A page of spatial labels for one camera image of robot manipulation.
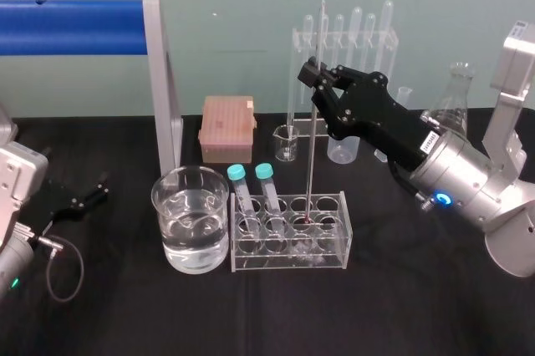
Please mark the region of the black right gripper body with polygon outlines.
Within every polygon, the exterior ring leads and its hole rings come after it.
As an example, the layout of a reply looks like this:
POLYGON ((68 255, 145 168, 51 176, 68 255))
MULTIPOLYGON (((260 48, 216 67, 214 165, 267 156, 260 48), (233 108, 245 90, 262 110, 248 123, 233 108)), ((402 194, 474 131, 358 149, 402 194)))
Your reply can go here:
POLYGON ((336 87, 343 90, 336 137, 358 136, 407 171, 422 165, 428 154, 421 146, 437 130, 393 100, 387 77, 342 65, 336 68, 336 75, 336 87))

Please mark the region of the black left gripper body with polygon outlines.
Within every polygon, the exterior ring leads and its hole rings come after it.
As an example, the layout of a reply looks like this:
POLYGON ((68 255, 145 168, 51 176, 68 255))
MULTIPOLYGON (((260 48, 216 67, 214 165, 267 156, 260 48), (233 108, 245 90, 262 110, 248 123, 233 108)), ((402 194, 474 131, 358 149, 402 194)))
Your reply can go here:
POLYGON ((54 223, 81 218, 85 202, 68 187, 55 181, 45 181, 22 207, 19 223, 32 231, 45 231, 54 223))

